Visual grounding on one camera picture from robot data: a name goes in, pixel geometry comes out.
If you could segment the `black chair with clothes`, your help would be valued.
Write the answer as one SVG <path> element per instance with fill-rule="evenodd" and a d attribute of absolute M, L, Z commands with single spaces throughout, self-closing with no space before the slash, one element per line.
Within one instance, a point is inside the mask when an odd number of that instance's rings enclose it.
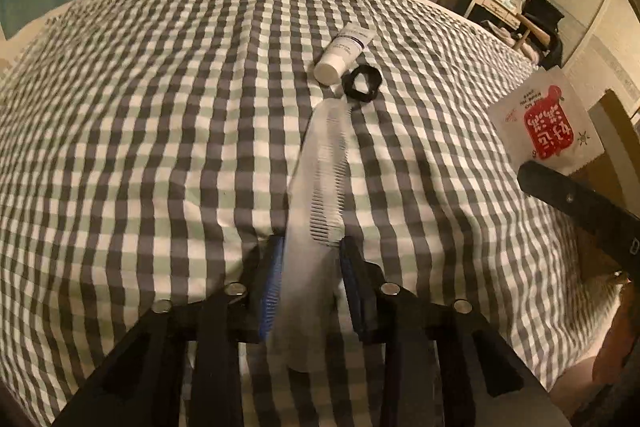
<path fill-rule="evenodd" d="M 559 23 L 565 15 L 548 0 L 527 0 L 522 14 L 550 37 L 546 54 L 539 64 L 544 69 L 562 65 L 563 43 Z"/>

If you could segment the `checkered bed sheet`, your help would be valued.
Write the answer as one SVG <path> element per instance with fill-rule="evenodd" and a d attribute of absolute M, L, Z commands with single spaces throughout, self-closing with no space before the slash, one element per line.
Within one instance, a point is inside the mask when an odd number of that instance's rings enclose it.
<path fill-rule="evenodd" d="M 198 300 L 280 233 L 311 71 L 347 24 L 383 82 L 352 112 L 345 225 L 389 279 L 465 298 L 541 384 L 614 305 L 572 222 L 516 182 L 488 106 L 532 72 L 416 0 L 77 0 L 1 78 L 1 381 L 47 426 L 156 300 Z"/>

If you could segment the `white cream tube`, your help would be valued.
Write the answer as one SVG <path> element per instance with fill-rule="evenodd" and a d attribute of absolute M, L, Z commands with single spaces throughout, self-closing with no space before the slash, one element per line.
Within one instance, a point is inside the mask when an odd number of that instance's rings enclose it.
<path fill-rule="evenodd" d="M 314 66 L 314 79 L 325 86 L 340 83 L 346 70 L 357 60 L 375 35 L 374 29 L 354 23 L 345 25 Z"/>

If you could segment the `white dressing table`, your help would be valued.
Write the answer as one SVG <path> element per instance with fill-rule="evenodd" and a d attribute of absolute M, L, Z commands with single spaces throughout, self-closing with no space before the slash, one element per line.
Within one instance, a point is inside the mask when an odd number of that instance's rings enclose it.
<path fill-rule="evenodd" d="M 513 2 L 506 0 L 437 0 L 437 3 L 468 20 L 471 18 L 473 10 L 478 6 L 506 26 L 512 29 L 520 27 L 521 22 L 518 20 L 518 16 L 522 12 L 520 0 Z"/>

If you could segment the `comb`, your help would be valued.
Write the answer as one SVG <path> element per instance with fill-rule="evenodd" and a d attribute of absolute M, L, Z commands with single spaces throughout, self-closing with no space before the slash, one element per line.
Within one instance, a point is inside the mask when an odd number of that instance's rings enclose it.
<path fill-rule="evenodd" d="M 321 102 L 311 115 L 288 190 L 279 306 L 273 338 L 285 363 L 318 371 L 338 284 L 337 246 L 345 235 L 350 106 Z"/>

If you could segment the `white red sauce packet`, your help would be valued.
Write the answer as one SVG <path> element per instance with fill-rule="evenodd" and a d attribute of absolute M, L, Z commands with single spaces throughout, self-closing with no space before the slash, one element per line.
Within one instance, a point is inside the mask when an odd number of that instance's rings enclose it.
<path fill-rule="evenodd" d="M 604 153 L 582 99 L 557 67 L 533 72 L 488 116 L 515 170 L 531 160 L 569 176 Z"/>

